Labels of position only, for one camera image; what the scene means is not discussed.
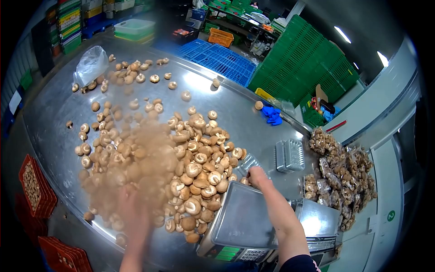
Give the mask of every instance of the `pile of mushrooms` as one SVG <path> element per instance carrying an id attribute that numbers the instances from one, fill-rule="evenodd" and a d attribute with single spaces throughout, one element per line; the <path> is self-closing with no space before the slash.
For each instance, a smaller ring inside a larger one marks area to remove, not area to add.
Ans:
<path id="1" fill-rule="evenodd" d="M 323 178 L 305 177 L 305 198 L 339 210 L 341 230 L 347 231 L 355 222 L 355 214 L 378 197 L 375 181 L 368 174 L 373 162 L 364 147 L 346 149 L 321 127 L 312 132 L 310 147 L 325 155 L 319 159 Z"/>
<path id="2" fill-rule="evenodd" d="M 129 84 L 129 75 L 148 69 L 153 62 L 147 60 L 144 64 L 146 67 L 138 60 L 116 64 L 117 71 L 109 72 L 107 77 L 113 84 Z M 143 82 L 144 75 L 137 75 L 136 80 L 139 76 Z M 150 80 L 157 83 L 159 78 L 154 75 Z M 170 88 L 174 86 L 176 83 L 171 82 Z M 189 102 L 190 92 L 183 91 L 181 98 Z M 90 222 L 100 215 L 106 228 L 123 231 L 122 217 L 117 214 L 117 194 L 119 187 L 127 186 L 128 190 L 138 191 L 141 201 L 152 208 L 156 228 L 164 226 L 167 232 L 183 232 L 187 242 L 196 243 L 221 208 L 220 194 L 227 191 L 229 181 L 250 185 L 246 178 L 232 172 L 247 151 L 229 141 L 229 133 L 218 126 L 216 111 L 211 110 L 204 117 L 191 106 L 186 120 L 174 112 L 170 120 L 160 123 L 162 100 L 146 97 L 144 101 L 141 110 L 139 100 L 133 99 L 128 105 L 131 113 L 124 113 L 120 105 L 109 101 L 101 104 L 104 109 L 94 102 L 91 110 L 99 111 L 96 121 L 80 127 L 82 143 L 74 152 L 82 156 L 83 169 L 78 178 L 90 196 L 84 219 Z M 90 128 L 99 137 L 88 144 Z M 119 234 L 117 244 L 125 246 L 127 239 Z"/>

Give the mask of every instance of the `red plastic crate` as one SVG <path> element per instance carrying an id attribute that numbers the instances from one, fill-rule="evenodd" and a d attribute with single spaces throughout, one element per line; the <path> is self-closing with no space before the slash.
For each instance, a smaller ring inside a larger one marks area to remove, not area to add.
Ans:
<path id="1" fill-rule="evenodd" d="M 46 236 L 48 229 L 42 219 L 32 217 L 24 194 L 15 194 L 15 213 L 32 244 L 39 247 L 38 236 Z"/>
<path id="2" fill-rule="evenodd" d="M 70 247 L 54 237 L 38 237 L 42 252 L 48 265 L 58 272 L 91 272 L 86 252 L 80 248 Z"/>
<path id="3" fill-rule="evenodd" d="M 32 205 L 25 192 L 25 186 L 23 180 L 23 174 L 25 172 L 26 165 L 28 162 L 30 162 L 33 166 L 33 170 L 35 171 L 36 180 L 38 182 L 39 190 L 41 194 L 41 197 L 36 205 L 35 211 L 32 210 Z M 36 163 L 35 159 L 29 156 L 29 154 L 26 155 L 26 158 L 24 159 L 24 162 L 21 165 L 20 172 L 18 173 L 18 178 L 20 179 L 21 186 L 23 186 L 23 191 L 24 191 L 24 195 L 26 196 L 27 204 L 29 205 L 30 214 L 36 218 L 49 218 L 51 213 L 53 212 L 54 207 L 56 206 L 57 197 L 54 194 L 53 190 L 50 188 L 44 175 L 42 175 L 42 172 L 38 164 Z"/>

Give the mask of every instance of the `ceiling light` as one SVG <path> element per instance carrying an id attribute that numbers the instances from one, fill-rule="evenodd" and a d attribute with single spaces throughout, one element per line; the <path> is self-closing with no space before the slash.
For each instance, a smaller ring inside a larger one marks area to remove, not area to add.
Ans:
<path id="1" fill-rule="evenodd" d="M 343 36 L 343 38 L 348 42 L 348 43 L 352 43 L 351 42 L 351 40 L 343 33 L 343 31 L 339 28 L 339 27 L 334 27 L 337 31 L 338 31 L 338 33 L 340 33 L 340 35 L 342 35 Z"/>
<path id="2" fill-rule="evenodd" d="M 382 55 L 379 51 L 378 51 L 378 56 L 381 59 L 382 64 L 384 65 L 384 67 L 388 67 L 388 60 L 387 60 L 387 58 L 384 55 Z"/>

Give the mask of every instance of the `scale keypad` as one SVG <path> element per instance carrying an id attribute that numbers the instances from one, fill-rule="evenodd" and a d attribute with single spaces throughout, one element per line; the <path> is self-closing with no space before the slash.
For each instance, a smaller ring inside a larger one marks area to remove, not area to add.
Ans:
<path id="1" fill-rule="evenodd" d="M 268 253 L 268 250 L 247 250 L 243 256 L 240 258 L 241 261 L 257 261 L 262 259 Z"/>

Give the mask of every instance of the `hand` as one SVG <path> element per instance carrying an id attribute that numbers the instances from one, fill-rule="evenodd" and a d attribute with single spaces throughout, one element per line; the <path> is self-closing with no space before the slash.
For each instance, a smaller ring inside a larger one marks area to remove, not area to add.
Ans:
<path id="1" fill-rule="evenodd" d="M 261 186 L 266 182 L 271 182 L 269 178 L 266 176 L 263 168 L 260 166 L 253 166 L 249 168 L 248 174 L 246 175 L 249 182 L 257 188 L 261 189 Z"/>
<path id="2" fill-rule="evenodd" d="M 118 214 L 124 221 L 124 232 L 128 241 L 145 243 L 150 233 L 148 208 L 139 200 L 138 192 L 131 185 L 119 190 Z"/>

